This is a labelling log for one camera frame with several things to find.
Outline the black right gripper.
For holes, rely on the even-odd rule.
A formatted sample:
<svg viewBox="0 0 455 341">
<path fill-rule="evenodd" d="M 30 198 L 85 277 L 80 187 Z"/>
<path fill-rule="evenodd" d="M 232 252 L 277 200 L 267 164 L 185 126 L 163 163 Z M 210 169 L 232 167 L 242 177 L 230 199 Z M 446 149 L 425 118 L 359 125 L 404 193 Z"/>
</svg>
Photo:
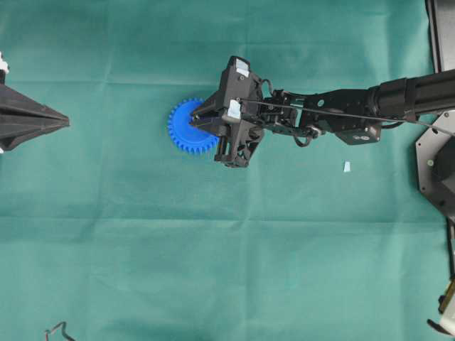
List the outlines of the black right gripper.
<svg viewBox="0 0 455 341">
<path fill-rule="evenodd" d="M 217 162 L 231 168 L 246 168 L 264 136 L 259 114 L 263 100 L 262 79 L 250 63 L 230 57 L 222 72 L 218 91 L 193 110 L 190 125 L 220 137 Z"/>
</svg>

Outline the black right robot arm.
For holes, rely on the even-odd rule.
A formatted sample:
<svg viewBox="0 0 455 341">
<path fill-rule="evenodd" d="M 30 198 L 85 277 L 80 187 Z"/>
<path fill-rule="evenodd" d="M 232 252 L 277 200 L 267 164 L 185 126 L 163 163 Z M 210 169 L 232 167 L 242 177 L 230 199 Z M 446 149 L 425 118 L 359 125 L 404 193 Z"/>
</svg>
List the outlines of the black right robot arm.
<svg viewBox="0 0 455 341">
<path fill-rule="evenodd" d="M 301 148 L 326 133 L 348 145 L 368 144 L 378 142 L 383 129 L 453 108 L 453 70 L 367 89 L 297 94 L 274 89 L 246 59 L 232 56 L 218 89 L 192 112 L 190 124 L 219 138 L 215 161 L 246 168 L 265 131 L 290 136 Z"/>
</svg>

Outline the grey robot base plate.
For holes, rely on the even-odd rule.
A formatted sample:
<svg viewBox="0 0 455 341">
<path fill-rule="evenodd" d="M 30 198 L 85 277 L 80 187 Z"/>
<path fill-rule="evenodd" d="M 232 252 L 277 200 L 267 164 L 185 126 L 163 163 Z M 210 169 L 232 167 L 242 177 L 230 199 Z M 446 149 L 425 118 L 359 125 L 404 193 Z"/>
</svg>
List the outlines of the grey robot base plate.
<svg viewBox="0 0 455 341">
<path fill-rule="evenodd" d="M 427 129 L 415 144 L 421 194 L 454 220 L 454 137 Z"/>
</svg>

